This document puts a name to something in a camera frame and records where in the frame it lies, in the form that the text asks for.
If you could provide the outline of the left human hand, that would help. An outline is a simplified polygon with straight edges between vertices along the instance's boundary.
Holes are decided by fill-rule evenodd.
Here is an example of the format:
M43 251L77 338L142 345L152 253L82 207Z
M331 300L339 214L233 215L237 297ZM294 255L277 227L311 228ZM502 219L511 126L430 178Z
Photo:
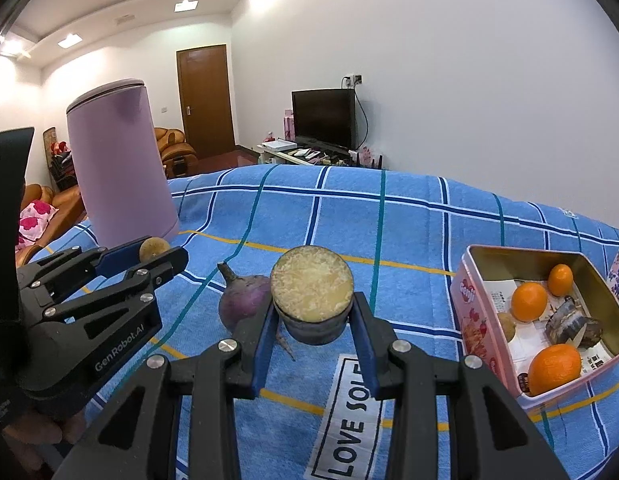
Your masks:
M34 412L27 412L14 419L1 430L3 440L10 448L26 474L40 471L44 458L39 453L41 445L54 445L62 441L75 444L87 427L85 411L79 411L64 422Z

